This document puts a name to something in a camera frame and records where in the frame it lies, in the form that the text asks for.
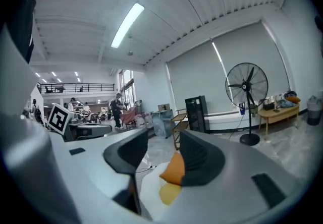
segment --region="railing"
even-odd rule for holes
[[[39,92],[49,93],[69,93],[69,92],[96,92],[114,91],[114,84],[107,83],[60,83],[60,84],[41,84]]]

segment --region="black fan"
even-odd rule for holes
[[[240,142],[256,145],[260,138],[251,133],[251,110],[263,103],[268,93],[268,80],[261,68],[251,63],[238,64],[231,69],[226,78],[226,91],[233,104],[240,107],[247,101],[249,110],[249,133],[240,137]]]

